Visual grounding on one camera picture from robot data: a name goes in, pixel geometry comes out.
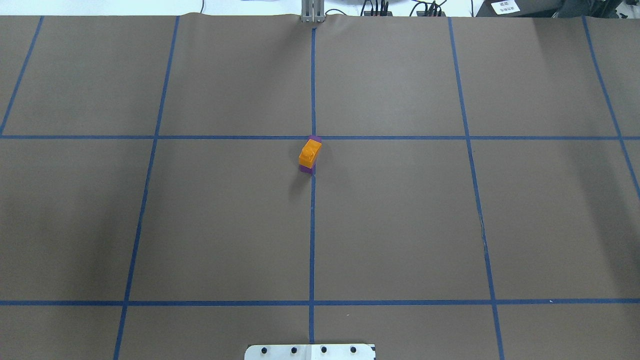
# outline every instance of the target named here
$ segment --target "white label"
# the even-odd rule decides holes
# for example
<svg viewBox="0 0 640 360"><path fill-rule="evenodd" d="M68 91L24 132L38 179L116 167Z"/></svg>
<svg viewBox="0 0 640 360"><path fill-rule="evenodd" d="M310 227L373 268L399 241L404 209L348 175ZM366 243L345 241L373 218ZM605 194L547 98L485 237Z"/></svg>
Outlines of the white label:
<svg viewBox="0 0 640 360"><path fill-rule="evenodd" d="M520 8L518 7L518 4L516 4L515 0L499 1L497 3L491 3L491 6L493 6L495 13L498 15L503 13L515 13L520 11Z"/></svg>

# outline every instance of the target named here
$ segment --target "purple block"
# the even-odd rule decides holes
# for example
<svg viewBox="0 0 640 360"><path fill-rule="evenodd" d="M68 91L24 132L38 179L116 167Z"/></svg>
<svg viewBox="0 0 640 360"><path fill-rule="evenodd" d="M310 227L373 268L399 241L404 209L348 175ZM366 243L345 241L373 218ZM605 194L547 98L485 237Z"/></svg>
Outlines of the purple block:
<svg viewBox="0 0 640 360"><path fill-rule="evenodd" d="M316 172L316 164L314 164L314 167L312 168L308 168L306 166L300 165L300 171L302 172L306 172L307 174L314 174L314 172Z"/></svg>

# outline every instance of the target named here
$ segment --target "gray mat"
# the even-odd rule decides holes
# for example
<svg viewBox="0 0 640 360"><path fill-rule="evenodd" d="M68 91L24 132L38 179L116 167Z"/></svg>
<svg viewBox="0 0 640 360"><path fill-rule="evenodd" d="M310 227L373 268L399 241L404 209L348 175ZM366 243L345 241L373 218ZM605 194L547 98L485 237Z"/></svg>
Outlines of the gray mat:
<svg viewBox="0 0 640 360"><path fill-rule="evenodd" d="M637 359L639 24L0 18L0 358Z"/></svg>

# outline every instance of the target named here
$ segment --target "horizontal blue line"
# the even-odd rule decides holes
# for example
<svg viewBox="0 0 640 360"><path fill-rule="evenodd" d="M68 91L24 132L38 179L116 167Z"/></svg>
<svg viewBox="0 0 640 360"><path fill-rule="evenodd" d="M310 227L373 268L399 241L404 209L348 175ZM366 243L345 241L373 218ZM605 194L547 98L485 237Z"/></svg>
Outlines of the horizontal blue line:
<svg viewBox="0 0 640 360"><path fill-rule="evenodd" d="M112 140L112 139L153 139L153 135L2 135L3 139L37 140L37 139L64 139L64 140Z"/></svg>
<svg viewBox="0 0 640 360"><path fill-rule="evenodd" d="M154 135L0 135L3 139L37 140L119 140L146 139L152 140ZM160 140L306 140L303 135L159 135ZM617 136L470 136L471 140L619 140ZM464 136L424 135L424 136L385 136L385 135L326 135L325 140L465 140ZM640 136L626 136L625 140L640 140Z"/></svg>
<svg viewBox="0 0 640 360"><path fill-rule="evenodd" d="M122 301L0 300L0 306L122 306ZM247 300L247 301L129 301L129 306L442 306L491 305L490 299L471 300ZM640 299L502 299L498 305L640 304Z"/></svg>
<svg viewBox="0 0 640 360"><path fill-rule="evenodd" d="M129 301L129 306L308 306L307 300Z"/></svg>
<svg viewBox="0 0 640 360"><path fill-rule="evenodd" d="M640 304L640 299L509 299L496 300L498 305L542 304Z"/></svg>
<svg viewBox="0 0 640 360"><path fill-rule="evenodd" d="M0 306L122 306L122 301L100 301L100 300L0 300Z"/></svg>

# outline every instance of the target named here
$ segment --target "orange block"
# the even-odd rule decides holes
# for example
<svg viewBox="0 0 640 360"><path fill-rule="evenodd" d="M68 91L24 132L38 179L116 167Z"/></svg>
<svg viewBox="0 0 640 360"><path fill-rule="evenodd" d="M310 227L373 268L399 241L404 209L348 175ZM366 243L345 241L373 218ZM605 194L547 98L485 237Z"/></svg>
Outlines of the orange block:
<svg viewBox="0 0 640 360"><path fill-rule="evenodd" d="M300 160L300 165L307 168L314 167L316 157L318 156L318 152L320 151L321 147L321 142L309 139L305 146L302 148L300 156L298 157L298 159Z"/></svg>

